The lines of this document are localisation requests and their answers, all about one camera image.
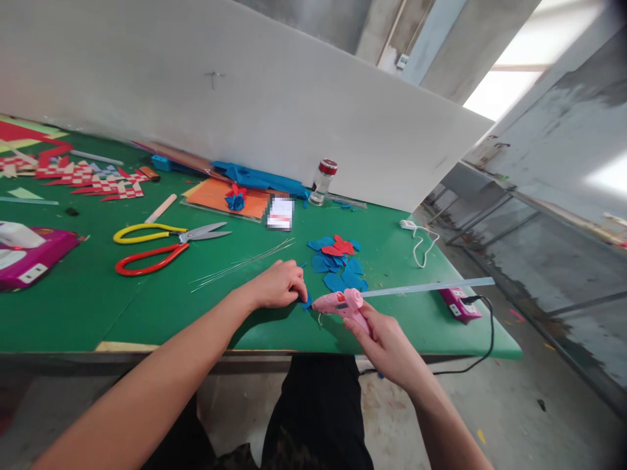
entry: black cable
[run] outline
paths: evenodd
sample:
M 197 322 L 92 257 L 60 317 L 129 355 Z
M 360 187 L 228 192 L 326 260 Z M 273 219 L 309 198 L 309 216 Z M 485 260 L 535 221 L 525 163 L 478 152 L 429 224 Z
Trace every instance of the black cable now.
M 485 303 L 488 304 L 488 309 L 490 310 L 490 347 L 488 348 L 488 352 L 485 353 L 485 356 L 483 356 L 477 362 L 471 364 L 470 366 L 468 366 L 464 370 L 434 372 L 433 375 L 444 375 L 444 374 L 447 374 L 447 373 L 464 373 L 464 372 L 468 372 L 474 366 L 476 366 L 478 363 L 480 363 L 481 361 L 487 359 L 488 356 L 490 356 L 490 354 L 492 353 L 492 350 L 494 348 L 494 310 L 492 309 L 492 302 L 490 302 L 490 299 L 488 299 L 487 297 L 484 297 L 484 296 L 466 297 L 466 298 L 463 298 L 461 300 L 466 305 L 470 305 L 470 304 L 473 304 L 474 302 L 478 301 L 479 299 L 484 300 Z

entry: red scissors handle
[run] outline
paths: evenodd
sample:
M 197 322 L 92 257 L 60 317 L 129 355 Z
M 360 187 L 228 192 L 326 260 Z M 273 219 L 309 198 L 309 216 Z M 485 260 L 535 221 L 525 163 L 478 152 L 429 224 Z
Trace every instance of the red scissors handle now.
M 131 276 L 131 275 L 144 275 L 144 274 L 149 274 L 149 273 L 158 271 L 161 268 L 167 266 L 174 258 L 176 258 L 178 255 L 183 253 L 188 247 L 189 247 L 189 243 L 183 243 L 182 245 L 177 243 L 176 245 L 163 247 L 163 248 L 157 248 L 155 250 L 146 251 L 145 253 L 137 253 L 136 255 L 131 255 L 129 257 L 126 257 L 118 261 L 118 263 L 116 264 L 116 272 L 121 275 Z M 128 270 L 124 268 L 124 266 L 126 266 L 132 261 L 136 261 L 136 260 L 143 259 L 143 258 L 148 258 L 154 255 L 160 255 L 161 253 L 168 253 L 169 251 L 172 251 L 172 253 L 169 254 L 166 258 L 159 261 L 157 264 L 153 264 L 152 266 L 149 266 L 147 268 L 142 268 L 139 270 Z

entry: green tabletop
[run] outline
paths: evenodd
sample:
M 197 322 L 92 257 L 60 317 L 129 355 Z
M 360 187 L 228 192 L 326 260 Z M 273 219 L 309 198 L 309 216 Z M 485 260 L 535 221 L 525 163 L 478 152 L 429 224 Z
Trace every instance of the green tabletop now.
M 148 152 L 119 142 L 81 134 L 64 141 L 76 149 L 126 162 L 126 171 L 148 162 Z M 39 144 L 26 148 L 34 153 L 48 148 Z M 322 208 L 303 207 L 296 202 L 291 232 L 271 231 L 263 224 L 210 211 L 198 210 L 175 202 L 158 222 L 176 227 L 195 228 L 226 221 L 223 230 L 231 235 L 215 240 L 193 242 L 172 264 L 142 277 L 123 277 L 115 263 L 128 255 L 171 245 L 173 238 L 136 245 L 118 245 L 112 237 L 127 225 L 143 222 L 170 194 L 180 195 L 197 183 L 198 178 L 179 173 L 160 172 L 159 183 L 142 184 L 145 196 L 130 200 L 101 202 L 101 196 L 71 195 L 65 186 L 43 186 L 33 178 L 0 179 L 0 193 L 23 187 L 59 206 L 39 206 L 0 202 L 0 220 L 23 223 L 29 227 L 52 227 L 77 232 L 89 239 L 70 252 L 33 287 L 0 294 L 0 351 L 3 352 L 78 352 L 93 351 L 101 341 L 120 341 L 159 345 L 216 305 L 228 292 L 262 272 L 277 259 L 307 263 L 304 278 L 313 298 L 329 293 L 323 274 L 315 274 L 311 260 L 315 252 L 309 240 L 339 234 L 357 240 L 363 249 L 356 253 L 364 266 L 370 290 L 452 281 L 460 274 L 435 247 L 425 269 L 416 267 L 411 250 L 411 232 L 402 230 L 398 221 L 407 213 L 368 205 L 367 210 L 345 211 L 327 202 Z M 65 213 L 68 207 L 80 215 Z M 282 241 L 294 244 L 276 255 L 246 266 L 197 292 L 190 282 L 248 259 Z M 155 258 L 132 264 L 138 268 L 153 264 Z M 396 317 L 412 344 L 422 354 L 485 354 L 489 346 L 489 314 L 463 325 L 448 312 L 437 292 L 405 294 L 370 299 L 386 315 Z M 306 312 L 300 304 L 285 309 L 254 312 L 237 331 L 230 348 L 255 351 L 310 351 L 321 353 L 361 352 L 339 317 L 323 317 Z M 495 322 L 492 355 L 519 358 L 522 352 L 511 336 Z

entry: yellow scissors handle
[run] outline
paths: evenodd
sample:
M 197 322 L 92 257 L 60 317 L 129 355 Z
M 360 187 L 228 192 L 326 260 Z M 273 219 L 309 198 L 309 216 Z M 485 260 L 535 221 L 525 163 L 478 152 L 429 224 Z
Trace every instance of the yellow scissors handle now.
M 141 237 L 122 238 L 128 233 L 134 232 L 136 230 L 142 230 L 143 228 L 162 228 L 163 230 L 167 230 L 167 231 L 150 234 L 150 235 L 144 235 Z M 164 224 L 137 224 L 137 225 L 131 225 L 130 227 L 121 229 L 119 232 L 113 235 L 113 240 L 114 242 L 122 243 L 123 245 L 128 244 L 128 243 L 141 243 L 141 242 L 147 242 L 149 240 L 156 240 L 157 238 L 167 238 L 171 235 L 171 232 L 187 232 L 187 229 L 178 228 L 178 227 L 170 227 L 169 225 L 164 225 Z

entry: green paper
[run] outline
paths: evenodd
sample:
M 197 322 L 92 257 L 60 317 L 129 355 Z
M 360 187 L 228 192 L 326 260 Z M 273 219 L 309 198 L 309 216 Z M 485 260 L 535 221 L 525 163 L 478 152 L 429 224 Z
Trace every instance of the green paper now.
M 28 189 L 17 188 L 13 191 L 7 191 L 10 195 L 20 199 L 43 199 L 43 197 L 37 196 L 35 193 L 31 193 Z

